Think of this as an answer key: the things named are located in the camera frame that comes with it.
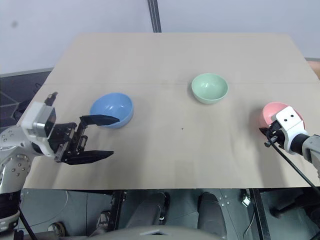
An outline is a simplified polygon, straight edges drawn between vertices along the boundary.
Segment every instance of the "green bowl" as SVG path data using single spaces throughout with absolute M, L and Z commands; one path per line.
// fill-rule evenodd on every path
M 215 104 L 228 93 L 226 80 L 214 73 L 203 73 L 196 76 L 191 88 L 195 98 L 203 104 Z

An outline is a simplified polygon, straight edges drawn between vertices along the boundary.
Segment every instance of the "cable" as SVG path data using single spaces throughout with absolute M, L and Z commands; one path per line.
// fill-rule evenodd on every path
M 63 210 L 65 210 L 66 206 L 67 206 L 67 203 L 68 203 L 68 190 L 65 190 L 65 195 L 66 195 L 66 199 L 65 199 L 65 203 L 64 203 L 64 206 L 63 208 L 53 217 L 51 217 L 50 219 L 48 220 L 45 220 L 45 221 L 41 221 L 39 223 L 36 223 L 36 224 L 33 224 L 33 225 L 30 225 L 30 227 L 34 227 L 34 226 L 37 226 L 37 225 L 40 225 L 40 224 L 44 224 L 46 222 L 49 222 L 51 221 L 52 219 L 55 219 L 60 213 L 62 213 Z
M 274 142 L 270 138 L 270 131 L 268 130 L 265 133 L 266 138 L 268 139 L 271 146 L 278 152 L 278 154 L 281 155 L 281 157 L 284 158 L 284 160 L 287 161 L 288 164 L 290 164 L 291 167 L 313 188 L 313 190 L 318 194 L 320 197 L 320 190 L 297 168 L 297 166 L 274 144 Z
M 247 235 L 247 233 L 248 233 L 249 229 L 251 228 L 252 224 L 254 223 L 254 219 L 255 219 L 255 212 L 253 212 L 250 224 L 249 224 L 249 226 L 246 228 L 246 230 L 243 233 L 243 236 L 242 236 L 243 239 L 245 239 L 245 236 Z

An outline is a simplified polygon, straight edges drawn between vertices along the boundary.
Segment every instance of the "gray floor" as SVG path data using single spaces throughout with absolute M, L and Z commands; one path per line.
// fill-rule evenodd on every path
M 243 233 L 251 220 L 252 206 L 246 208 L 239 200 L 239 189 L 167 189 L 171 197 L 167 225 L 196 228 L 198 221 L 197 202 L 203 192 L 213 193 L 219 200 L 226 223 L 229 240 L 242 240 Z M 129 190 L 122 206 L 119 228 L 124 228 L 136 207 L 146 197 L 158 190 Z M 48 225 L 61 221 L 69 236 L 90 235 L 96 228 L 100 212 L 109 210 L 111 196 L 97 193 L 49 189 L 24 189 L 22 191 L 22 211 L 38 233 L 46 231 Z M 267 222 L 273 240 L 310 239 L 318 227 L 306 216 L 302 209 L 293 210 L 277 219 L 270 215 L 269 208 L 283 207 L 299 195 L 300 191 L 280 190 L 261 194 Z M 254 221 L 245 240 L 259 239 Z
M 269 208 L 277 207 L 279 209 L 292 203 L 288 200 L 288 196 L 294 199 L 301 193 L 299 189 L 283 189 L 261 194 L 272 240 L 309 240 L 319 232 L 319 228 L 301 208 L 289 211 L 279 219 L 273 217 L 269 212 Z
M 23 189 L 21 210 L 35 233 L 47 231 L 54 222 L 63 222 L 69 236 L 88 236 L 96 229 L 100 213 L 110 209 L 111 199 L 110 195 L 97 193 Z

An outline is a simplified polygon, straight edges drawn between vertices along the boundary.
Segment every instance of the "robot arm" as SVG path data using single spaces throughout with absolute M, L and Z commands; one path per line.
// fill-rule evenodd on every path
M 0 232 L 18 224 L 20 192 L 31 169 L 34 157 L 47 156 L 69 165 L 88 164 L 112 155 L 113 151 L 85 151 L 88 125 L 110 125 L 119 119 L 106 115 L 80 117 L 74 122 L 56 124 L 52 104 L 57 93 L 45 103 L 34 102 L 20 125 L 12 126 L 0 137 Z
M 320 178 L 320 136 L 308 135 L 303 120 L 291 106 L 279 111 L 271 119 L 274 122 L 269 128 L 260 128 L 261 132 L 287 153 L 302 155 L 317 169 Z M 264 145 L 270 147 L 270 141 Z

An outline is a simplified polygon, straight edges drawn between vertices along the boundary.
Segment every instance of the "tabletop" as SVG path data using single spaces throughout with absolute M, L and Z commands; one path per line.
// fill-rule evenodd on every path
M 216 73 L 229 84 L 213 105 L 198 102 L 190 82 Z M 114 190 L 285 188 L 307 184 L 264 146 L 258 118 L 269 102 L 299 111 L 310 135 L 319 133 L 317 76 L 285 34 L 90 33 L 65 52 L 33 101 L 58 92 L 57 123 L 79 122 L 93 102 L 122 92 L 134 104 L 120 129 L 90 126 L 87 150 L 114 155 L 69 166 L 34 159 L 26 188 Z M 320 185 L 316 169 L 289 156 Z

